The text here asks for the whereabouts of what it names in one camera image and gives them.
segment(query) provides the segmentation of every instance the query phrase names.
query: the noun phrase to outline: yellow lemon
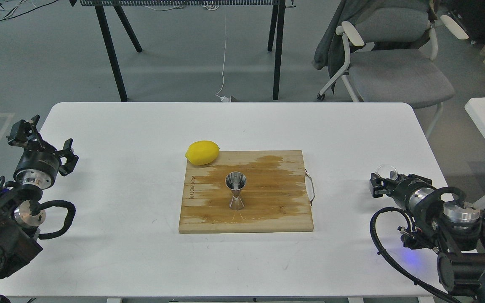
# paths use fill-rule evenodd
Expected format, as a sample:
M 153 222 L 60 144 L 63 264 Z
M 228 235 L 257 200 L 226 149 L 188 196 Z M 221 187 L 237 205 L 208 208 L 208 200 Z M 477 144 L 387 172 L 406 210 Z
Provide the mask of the yellow lemon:
M 190 144 L 185 157 L 193 165 L 205 165 L 214 161 L 218 157 L 218 153 L 220 153 L 220 148 L 216 143 L 203 140 Z

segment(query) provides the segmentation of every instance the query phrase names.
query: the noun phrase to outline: chair leg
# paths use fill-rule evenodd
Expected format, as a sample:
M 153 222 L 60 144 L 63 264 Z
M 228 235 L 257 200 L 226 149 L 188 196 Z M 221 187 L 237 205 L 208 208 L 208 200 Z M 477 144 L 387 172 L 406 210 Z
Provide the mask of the chair leg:
M 323 86 L 323 88 L 319 91 L 319 93 L 317 94 L 318 100 L 324 100 L 325 99 L 325 92 L 327 92 L 327 90 L 338 80 L 338 78 L 341 75 L 343 75 L 343 73 L 345 73 L 345 71 L 349 67 L 349 63 L 351 61 L 351 52 L 350 52 L 350 49 L 349 49 L 349 39 L 348 39 L 347 35 L 345 35 L 345 34 L 342 34 L 342 43 L 343 43 L 343 46 L 344 46 L 344 54 L 345 54 L 344 64 L 331 77 L 331 79 L 327 82 L 327 84 L 325 84 L 325 86 Z
M 443 113 L 443 102 L 437 104 L 437 110 L 435 111 L 435 115 L 433 116 L 433 120 L 429 124 L 428 129 L 426 129 L 426 132 L 425 132 L 426 140 L 429 138 L 429 136 L 433 132 L 433 128 L 435 127 L 435 124 L 437 124 L 437 120 L 439 120 L 439 117 L 441 117 L 442 113 Z
M 351 83 L 349 83 L 349 79 L 347 78 L 347 75 L 342 75 L 342 81 L 344 82 L 345 88 L 347 88 L 347 92 L 349 93 L 349 96 L 351 96 L 351 99 L 353 100 L 353 102 L 360 102 L 356 92 L 354 92 L 354 89 L 351 86 Z

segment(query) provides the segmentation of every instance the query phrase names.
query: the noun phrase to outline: stainless steel jigger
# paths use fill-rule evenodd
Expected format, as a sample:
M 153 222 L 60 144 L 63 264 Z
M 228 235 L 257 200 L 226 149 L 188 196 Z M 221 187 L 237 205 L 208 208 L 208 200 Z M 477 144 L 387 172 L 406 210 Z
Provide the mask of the stainless steel jigger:
M 233 171 L 226 177 L 226 186 L 233 193 L 231 202 L 229 202 L 229 208 L 233 210 L 241 210 L 244 208 L 243 201 L 240 197 L 241 190 L 246 185 L 246 176 L 239 171 Z

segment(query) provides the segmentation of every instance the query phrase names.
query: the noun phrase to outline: black cable sleeve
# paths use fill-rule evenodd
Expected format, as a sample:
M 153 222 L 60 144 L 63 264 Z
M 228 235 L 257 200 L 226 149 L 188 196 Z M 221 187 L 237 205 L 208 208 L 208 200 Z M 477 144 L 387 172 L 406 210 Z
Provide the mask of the black cable sleeve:
M 52 201 L 44 202 L 38 207 L 37 210 L 41 211 L 43 209 L 47 209 L 50 207 L 66 208 L 67 215 L 65 217 L 65 221 L 63 222 L 63 227 L 60 230 L 56 232 L 48 232 L 48 234 L 39 234 L 40 240 L 54 239 L 59 236 L 62 236 L 71 227 L 72 221 L 74 220 L 74 216 L 76 214 L 76 207 L 69 201 L 64 201 L 64 200 L 52 200 Z
M 380 214 L 382 213 L 387 213 L 389 211 L 396 211 L 398 213 L 405 214 L 406 211 L 403 209 L 395 208 L 395 207 L 385 207 L 383 209 L 380 209 L 377 211 L 373 216 L 370 221 L 370 235 L 372 237 L 372 241 L 375 244 L 377 248 L 377 254 L 381 255 L 387 263 L 389 263 L 395 270 L 397 270 L 400 274 L 406 276 L 409 278 L 411 281 L 414 282 L 415 285 L 420 285 L 424 290 L 427 292 L 431 293 L 435 297 L 438 297 L 441 300 L 447 301 L 449 303 L 461 303 L 458 301 L 458 299 L 452 297 L 451 295 L 431 286 L 430 284 L 425 283 L 424 281 L 416 278 L 412 274 L 410 274 L 408 271 L 406 271 L 403 267 L 401 267 L 392 257 L 391 255 L 386 251 L 385 247 L 379 240 L 379 237 L 377 236 L 377 228 L 376 228 L 376 222 L 377 222 L 377 217 L 379 217 Z

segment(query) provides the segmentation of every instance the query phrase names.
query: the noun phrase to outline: gray chair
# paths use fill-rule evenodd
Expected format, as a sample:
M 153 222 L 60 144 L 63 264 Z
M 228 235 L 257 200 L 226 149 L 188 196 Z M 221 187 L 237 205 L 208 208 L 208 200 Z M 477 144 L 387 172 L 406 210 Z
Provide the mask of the gray chair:
M 354 25 L 343 21 L 335 30 L 341 36 L 345 59 L 343 66 L 320 90 L 317 98 L 341 77 L 353 102 L 404 102 L 413 109 L 437 105 L 433 121 L 426 130 L 429 137 L 439 116 L 442 103 L 455 94 L 454 88 L 433 64 L 437 57 L 437 37 L 433 22 L 429 21 L 429 1 L 381 0 L 369 11 L 359 14 Z M 450 17 L 443 23 L 461 39 L 468 36 Z M 409 45 L 429 35 L 432 53 L 425 56 L 417 48 L 400 48 L 353 52 L 368 42 L 390 45 Z

